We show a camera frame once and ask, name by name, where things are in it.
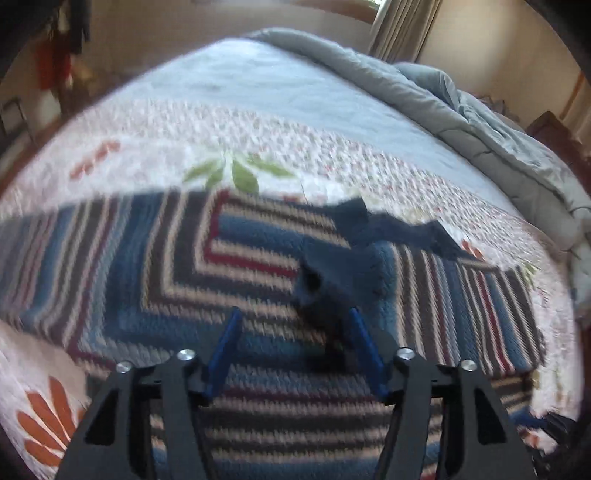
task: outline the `knitted blanket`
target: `knitted blanket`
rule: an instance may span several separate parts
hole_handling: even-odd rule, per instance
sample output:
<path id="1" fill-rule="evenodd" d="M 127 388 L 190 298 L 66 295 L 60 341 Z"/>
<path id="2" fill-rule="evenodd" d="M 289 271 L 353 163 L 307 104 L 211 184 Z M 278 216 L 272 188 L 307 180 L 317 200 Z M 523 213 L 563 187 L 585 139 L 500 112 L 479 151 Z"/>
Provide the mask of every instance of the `knitted blanket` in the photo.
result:
<path id="1" fill-rule="evenodd" d="M 504 271 L 469 255 L 451 260 L 387 241 L 349 249 L 307 239 L 302 257 L 300 313 L 338 337 L 340 320 L 357 308 L 367 324 L 434 363 L 469 358 L 504 377 L 542 360 L 520 267 Z"/>
<path id="2" fill-rule="evenodd" d="M 324 332 L 292 306 L 305 239 L 355 247 L 368 242 L 367 232 L 381 231 L 370 228 L 375 217 L 353 206 L 165 192 L 10 220 L 0 226 L 0 317 L 93 372 L 122 360 L 162 362 L 239 307 L 238 354 L 224 393 L 202 420 L 221 477 L 369 478 L 391 408 L 371 397 L 354 365 L 326 355 Z M 404 225 L 394 231 L 399 241 L 463 256 L 437 225 L 422 226 L 424 235 L 404 233 Z M 473 327 L 480 341 L 481 328 Z M 437 347 L 428 335 L 421 341 L 429 357 Z M 508 355 L 505 343 L 499 348 Z M 527 361 L 534 367 L 539 356 Z M 527 407 L 529 385 L 521 378 L 494 385 L 510 413 Z M 440 405 L 433 408 L 426 471 L 441 428 Z M 162 425 L 155 419 L 152 426 L 164 450 Z"/>

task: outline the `metal screw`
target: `metal screw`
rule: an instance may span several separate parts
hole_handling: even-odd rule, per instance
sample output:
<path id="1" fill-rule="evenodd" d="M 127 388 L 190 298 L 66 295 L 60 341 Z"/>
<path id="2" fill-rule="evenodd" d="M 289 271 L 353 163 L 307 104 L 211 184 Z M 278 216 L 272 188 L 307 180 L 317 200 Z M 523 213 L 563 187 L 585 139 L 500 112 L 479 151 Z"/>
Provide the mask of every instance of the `metal screw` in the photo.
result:
<path id="1" fill-rule="evenodd" d="M 398 355 L 402 360 L 412 360 L 414 358 L 415 353 L 413 349 L 403 347 L 398 349 L 396 355 Z"/>
<path id="2" fill-rule="evenodd" d="M 466 372 L 473 372 L 478 368 L 478 365 L 474 360 L 462 360 L 460 362 L 460 367 L 462 367 Z"/>
<path id="3" fill-rule="evenodd" d="M 120 374 L 126 374 L 127 372 L 130 372 L 133 367 L 134 365 L 131 362 L 119 362 L 115 367 L 115 371 Z"/>
<path id="4" fill-rule="evenodd" d="M 177 358 L 184 362 L 192 360 L 193 358 L 195 358 L 195 350 L 191 350 L 190 348 L 181 350 L 179 353 L 177 353 Z"/>

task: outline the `wall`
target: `wall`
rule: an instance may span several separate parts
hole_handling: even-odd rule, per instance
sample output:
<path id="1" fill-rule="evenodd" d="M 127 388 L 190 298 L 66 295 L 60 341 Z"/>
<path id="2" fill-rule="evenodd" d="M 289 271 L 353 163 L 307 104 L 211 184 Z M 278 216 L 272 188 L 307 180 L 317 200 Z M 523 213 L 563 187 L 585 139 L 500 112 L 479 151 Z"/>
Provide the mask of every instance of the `wall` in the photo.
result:
<path id="1" fill-rule="evenodd" d="M 225 37 L 266 27 L 289 27 L 365 51 L 371 25 L 343 15 L 293 5 L 199 5 L 190 0 L 93 2 L 93 41 L 84 59 L 95 67 L 138 73 Z"/>
<path id="2" fill-rule="evenodd" d="M 583 82 L 563 123 L 583 144 L 583 152 L 591 155 L 591 85 Z"/>
<path id="3" fill-rule="evenodd" d="M 0 83 L 0 103 L 18 95 L 29 125 L 39 131 L 59 116 L 60 105 L 51 92 L 38 87 L 34 43 L 32 40 L 22 49 Z"/>
<path id="4" fill-rule="evenodd" d="M 488 93 L 518 28 L 516 1 L 443 0 L 418 61 L 448 72 L 462 90 Z"/>
<path id="5" fill-rule="evenodd" d="M 506 100 L 527 126 L 546 110 L 560 115 L 580 68 L 548 22 L 529 5 L 518 3 L 517 14 L 519 28 L 491 94 Z"/>
<path id="6" fill-rule="evenodd" d="M 558 116 L 580 71 L 524 0 L 443 0 L 418 61 L 462 90 L 505 100 L 524 127 L 546 110 Z"/>

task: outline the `bedspread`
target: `bedspread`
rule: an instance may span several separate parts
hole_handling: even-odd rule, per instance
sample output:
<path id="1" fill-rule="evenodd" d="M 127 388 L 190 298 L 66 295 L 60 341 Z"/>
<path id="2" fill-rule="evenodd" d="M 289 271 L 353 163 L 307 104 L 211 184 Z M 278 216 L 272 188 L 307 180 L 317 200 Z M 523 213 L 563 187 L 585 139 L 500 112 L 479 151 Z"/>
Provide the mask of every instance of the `bedspread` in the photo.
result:
<path id="1" fill-rule="evenodd" d="M 576 415 L 580 352 L 566 270 L 553 243 L 522 219 L 370 145 L 225 106 L 111 99 L 81 114 L 40 152 L 0 202 L 0 217 L 171 186 L 225 186 L 312 204 L 362 196 L 371 210 L 410 223 L 439 220 L 464 249 L 492 264 L 521 265 L 547 351 L 534 375 L 531 406 L 537 413 L 555 408 Z M 0 367 L 10 372 L 0 380 L 2 425 L 29 466 L 51 478 L 75 412 L 88 402 L 85 368 L 94 376 L 106 372 L 0 330 Z M 296 331 L 286 335 L 299 338 Z M 44 424 L 41 401 L 56 416 L 68 406 L 57 447 L 31 427 L 31 420 Z"/>
<path id="2" fill-rule="evenodd" d="M 572 251 L 570 279 L 577 315 L 591 305 L 591 248 L 585 237 L 591 199 L 545 145 L 505 125 L 441 70 L 388 65 L 304 32 L 269 28 L 249 35 L 333 70 L 416 121 L 480 169 L 531 224 Z"/>
<path id="3" fill-rule="evenodd" d="M 183 348 L 198 351 L 203 337 L 219 334 L 239 307 L 243 333 L 224 392 L 200 416 L 220 477 L 233 478 L 242 465 L 243 479 L 271 479 L 290 465 L 282 478 L 314 478 L 312 472 L 329 463 L 339 478 L 369 478 L 391 407 L 370 395 L 346 355 L 324 348 L 325 330 L 302 322 L 293 306 L 298 261 L 302 255 L 309 260 L 310 242 L 328 258 L 328 252 L 364 255 L 360 233 L 372 242 L 400 235 L 397 227 L 373 228 L 364 213 L 357 201 L 312 207 L 228 190 L 169 190 L 95 199 L 9 220 L 0 225 L 7 245 L 0 254 L 0 316 L 63 346 L 92 372 L 123 360 L 153 365 Z M 449 257 L 418 250 L 410 236 L 404 242 L 388 249 L 399 251 L 410 270 L 388 285 L 398 284 L 400 292 L 415 286 L 415 294 L 387 301 L 400 308 L 381 320 L 375 316 L 379 300 L 356 301 L 368 325 L 383 320 L 399 345 L 427 360 L 457 365 L 470 358 L 489 376 L 539 365 L 541 345 L 522 268 L 502 272 L 449 237 L 446 243 L 454 248 Z M 368 280 L 363 270 L 375 263 L 366 260 L 342 278 Z M 440 270 L 445 285 L 439 295 L 424 293 L 434 288 L 426 281 L 432 269 Z M 487 307 L 489 298 L 504 300 L 490 300 Z M 445 305 L 454 313 L 444 320 Z M 91 374 L 87 381 L 98 384 L 100 378 Z M 512 415 L 527 409 L 530 382 L 501 378 L 494 386 Z M 152 435 L 160 460 L 159 405 L 152 410 L 157 426 Z M 319 405 L 331 413 L 318 414 Z M 356 408 L 346 411 L 343 405 Z M 282 409 L 299 414 L 286 418 Z M 431 418 L 427 472 L 437 459 L 440 402 L 434 402 Z M 162 465 L 157 461 L 157 470 Z"/>

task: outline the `folded blanket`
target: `folded blanket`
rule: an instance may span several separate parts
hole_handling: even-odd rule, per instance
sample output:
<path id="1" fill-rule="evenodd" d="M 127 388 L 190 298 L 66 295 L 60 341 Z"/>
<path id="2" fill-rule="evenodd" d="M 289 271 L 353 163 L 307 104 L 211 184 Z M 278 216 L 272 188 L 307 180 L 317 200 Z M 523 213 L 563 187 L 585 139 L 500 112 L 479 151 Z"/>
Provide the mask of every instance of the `folded blanket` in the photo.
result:
<path id="1" fill-rule="evenodd" d="M 591 309 L 591 199 L 549 148 L 505 125 L 441 70 L 416 63 L 386 64 L 288 28 L 266 28 L 247 36 L 335 72 L 456 150 L 495 182 L 529 223 L 572 253 L 576 315 L 583 317 Z"/>
<path id="2" fill-rule="evenodd" d="M 332 336 L 343 336 L 340 321 L 355 307 L 430 361 L 469 358 L 501 377 L 542 360 L 526 285 L 520 267 L 502 271 L 383 241 L 347 249 L 310 239 L 295 297 L 303 316 Z"/>
<path id="3" fill-rule="evenodd" d="M 291 303 L 306 239 L 362 248 L 372 231 L 465 256 L 440 225 L 414 229 L 362 202 L 316 208 L 227 191 L 110 197 L 0 225 L 0 319 L 64 348 L 89 372 L 92 393 L 100 367 L 198 348 L 237 306 L 245 320 L 235 362 L 223 394 L 202 410 L 220 477 L 370 478 L 391 408 L 355 365 L 327 357 L 325 334 Z M 510 413 L 527 407 L 520 378 L 494 386 Z M 427 468 L 441 431 L 433 408 Z M 163 435 L 158 422 L 154 435 Z"/>

